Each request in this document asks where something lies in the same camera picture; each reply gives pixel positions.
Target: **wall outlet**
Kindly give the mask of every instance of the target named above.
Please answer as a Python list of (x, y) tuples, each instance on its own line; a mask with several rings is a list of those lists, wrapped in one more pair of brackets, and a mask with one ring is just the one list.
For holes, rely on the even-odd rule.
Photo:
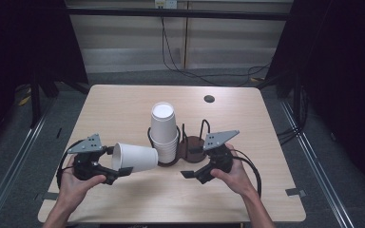
[(165, 9), (165, 0), (155, 0), (155, 9)]
[(177, 0), (165, 0), (165, 8), (166, 9), (177, 9)]

